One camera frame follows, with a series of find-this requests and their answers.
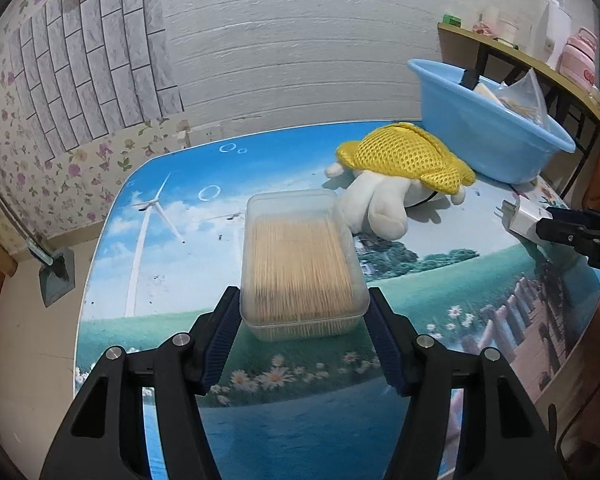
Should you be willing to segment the black tube bottle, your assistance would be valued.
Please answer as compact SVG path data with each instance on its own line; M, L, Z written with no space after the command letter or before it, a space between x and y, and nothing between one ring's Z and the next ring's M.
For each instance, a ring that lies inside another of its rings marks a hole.
M480 82L480 74L478 70L474 68L466 68L464 70L462 78L460 78L460 85L470 91L474 91Z

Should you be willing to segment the grey dustpan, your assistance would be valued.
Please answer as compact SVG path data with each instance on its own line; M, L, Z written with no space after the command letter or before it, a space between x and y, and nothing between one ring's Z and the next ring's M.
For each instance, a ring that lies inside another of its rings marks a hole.
M43 304L48 308L76 287L74 252L68 247L49 252L30 237L26 244L30 254L41 263L38 282Z

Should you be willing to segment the pink water bottle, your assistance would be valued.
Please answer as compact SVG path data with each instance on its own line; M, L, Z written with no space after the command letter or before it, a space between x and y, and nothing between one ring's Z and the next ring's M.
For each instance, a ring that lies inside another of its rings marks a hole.
M558 73L586 93L590 93L595 84L597 46L597 37L587 28L580 27L567 39L559 58Z

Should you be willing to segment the white cup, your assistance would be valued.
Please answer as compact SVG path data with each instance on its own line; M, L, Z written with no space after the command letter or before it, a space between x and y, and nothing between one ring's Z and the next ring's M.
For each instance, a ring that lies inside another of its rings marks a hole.
M500 18L496 25L496 40L502 44L508 44L514 46L516 44L516 36L518 32L518 26L509 21Z

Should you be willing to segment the white power adapter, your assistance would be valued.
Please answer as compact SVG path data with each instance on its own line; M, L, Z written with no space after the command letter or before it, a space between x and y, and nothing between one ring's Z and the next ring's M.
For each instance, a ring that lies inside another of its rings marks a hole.
M552 218L545 208L524 196L517 195L513 202L503 200L501 206L496 210L502 214L503 226L507 231L523 237L531 243L542 243L536 234L536 225L542 219Z

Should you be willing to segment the white plush toy yellow net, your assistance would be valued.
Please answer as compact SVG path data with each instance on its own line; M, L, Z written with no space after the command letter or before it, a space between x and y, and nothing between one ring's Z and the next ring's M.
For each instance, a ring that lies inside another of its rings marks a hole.
M341 143L325 169L335 179L353 177L340 196L353 234L370 229L383 240L398 240L408 229L407 211L432 200L464 202L476 174L432 133L411 122L394 122Z

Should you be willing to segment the clear box of toothpicks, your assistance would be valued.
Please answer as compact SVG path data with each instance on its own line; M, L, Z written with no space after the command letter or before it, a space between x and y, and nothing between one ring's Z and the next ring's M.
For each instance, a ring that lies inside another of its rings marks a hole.
M274 342L346 334L369 305L335 192L320 188L251 196L240 314L254 336Z

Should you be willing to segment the white jug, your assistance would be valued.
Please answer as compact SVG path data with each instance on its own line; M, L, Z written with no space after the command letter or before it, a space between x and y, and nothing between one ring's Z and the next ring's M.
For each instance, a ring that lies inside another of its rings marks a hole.
M528 53L556 70L562 50L571 35L571 16L558 0L546 0L532 26Z

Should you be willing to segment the green small box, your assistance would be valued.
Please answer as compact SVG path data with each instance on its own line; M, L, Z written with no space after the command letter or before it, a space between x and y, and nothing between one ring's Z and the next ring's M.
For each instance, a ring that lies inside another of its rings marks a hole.
M447 24L450 26L455 26L455 27L462 26L462 21L460 20L460 18L458 18L457 16L454 16L452 14L444 14L442 22L444 24Z

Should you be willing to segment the light blue plastic basin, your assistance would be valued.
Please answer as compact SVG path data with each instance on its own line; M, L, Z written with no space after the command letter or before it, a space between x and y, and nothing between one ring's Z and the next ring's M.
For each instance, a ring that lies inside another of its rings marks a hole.
M576 150L553 118L542 127L460 84L460 67L412 58L420 84L422 126L479 174L508 184L533 180L559 153Z

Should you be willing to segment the clear bag of cotton swabs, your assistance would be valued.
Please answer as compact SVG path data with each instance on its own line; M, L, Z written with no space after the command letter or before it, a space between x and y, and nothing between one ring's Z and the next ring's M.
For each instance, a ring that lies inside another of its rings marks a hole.
M539 127L548 128L544 93L533 68L513 84L502 82L495 95L512 112L531 120Z

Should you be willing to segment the white wall socket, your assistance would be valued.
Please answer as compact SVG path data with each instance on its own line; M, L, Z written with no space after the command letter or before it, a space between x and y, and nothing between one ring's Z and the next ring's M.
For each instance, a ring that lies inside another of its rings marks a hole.
M213 126L204 130L204 140L206 142L221 140L222 136L222 129L219 126Z

